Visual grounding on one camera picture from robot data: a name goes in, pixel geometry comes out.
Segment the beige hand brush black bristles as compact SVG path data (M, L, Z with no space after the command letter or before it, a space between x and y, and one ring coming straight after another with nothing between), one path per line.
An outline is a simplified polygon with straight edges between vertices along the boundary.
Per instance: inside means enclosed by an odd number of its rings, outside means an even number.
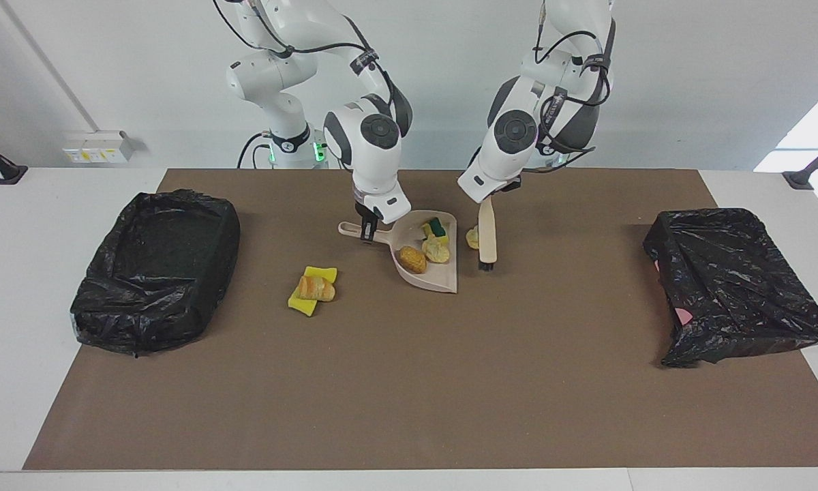
M493 196L487 196L481 202L477 226L479 234L479 269L481 271L492 271L498 261Z

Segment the brown toy bread roll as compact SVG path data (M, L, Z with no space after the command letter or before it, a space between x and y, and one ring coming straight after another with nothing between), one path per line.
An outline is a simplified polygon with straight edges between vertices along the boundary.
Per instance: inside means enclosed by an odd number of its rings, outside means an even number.
M410 273L423 274L427 271L427 256L412 246L406 245L397 251L397 262Z

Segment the yellow and green sponge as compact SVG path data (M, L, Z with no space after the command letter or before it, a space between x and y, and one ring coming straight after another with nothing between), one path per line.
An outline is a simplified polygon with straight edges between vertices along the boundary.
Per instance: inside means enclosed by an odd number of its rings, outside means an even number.
M421 229L424 234L423 242L439 243L443 246L449 245L449 234L446 232L446 227L444 227L440 218L434 217L425 221Z

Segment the striped toy croissant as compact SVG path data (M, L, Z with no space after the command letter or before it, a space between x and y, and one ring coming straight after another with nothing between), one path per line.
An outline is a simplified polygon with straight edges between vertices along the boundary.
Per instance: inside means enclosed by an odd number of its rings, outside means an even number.
M297 285L296 296L307 301L333 301L335 287L331 280L319 276L302 276Z

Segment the beige plastic dustpan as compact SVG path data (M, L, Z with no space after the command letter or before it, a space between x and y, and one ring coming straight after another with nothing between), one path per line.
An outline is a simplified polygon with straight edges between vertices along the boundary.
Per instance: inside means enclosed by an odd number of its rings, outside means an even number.
M436 218L446 230L449 238L450 260L446 263L429 263L425 273L409 271L399 263L399 250L404 246L421 249L424 234L423 226ZM397 273L409 284L428 291L439 293L457 292L457 246L458 227L454 215L434 209L415 209L404 215L391 226L390 230L377 230L374 235L376 243L389 246L391 258Z

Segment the bin lined with black bag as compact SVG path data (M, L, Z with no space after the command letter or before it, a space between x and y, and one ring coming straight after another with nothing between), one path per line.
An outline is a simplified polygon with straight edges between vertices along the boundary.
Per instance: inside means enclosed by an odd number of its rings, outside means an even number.
M95 250L70 320L78 342L147 355L200 338L239 255L237 209L195 190L139 193Z

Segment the pink bin with black bag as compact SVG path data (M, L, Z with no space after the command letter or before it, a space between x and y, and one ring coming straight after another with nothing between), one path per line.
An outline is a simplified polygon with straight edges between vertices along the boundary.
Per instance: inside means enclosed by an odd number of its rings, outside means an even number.
M662 211L643 240L673 317L668 368L818 345L818 304L743 208Z

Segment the brown table mat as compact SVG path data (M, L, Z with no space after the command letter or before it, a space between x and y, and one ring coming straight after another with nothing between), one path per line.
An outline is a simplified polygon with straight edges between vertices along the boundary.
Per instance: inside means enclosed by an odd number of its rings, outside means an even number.
M563 170L496 200L499 260L458 293L403 282L337 232L346 172L170 170L228 199L237 269L199 341L79 349L27 470L818 466L804 355L667 369L671 314L642 248L698 172ZM333 301L288 307L304 268Z

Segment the black table clamp stand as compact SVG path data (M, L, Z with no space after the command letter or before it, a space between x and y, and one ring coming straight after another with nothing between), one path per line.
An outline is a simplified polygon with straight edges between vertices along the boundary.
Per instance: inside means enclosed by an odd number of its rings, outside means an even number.
M802 170L798 171L785 171L782 173L784 180L789 184L790 187L794 190L814 190L814 187L810 183L810 179L812 174L818 170L818 155L815 158L802 168Z
M28 170L28 166L15 164L0 153L0 185L18 183Z

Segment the white wall socket box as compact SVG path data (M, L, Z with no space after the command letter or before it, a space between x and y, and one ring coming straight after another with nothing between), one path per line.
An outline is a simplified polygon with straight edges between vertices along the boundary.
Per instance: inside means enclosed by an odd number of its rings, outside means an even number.
M134 144L121 130L68 132L62 152L72 164L128 164Z

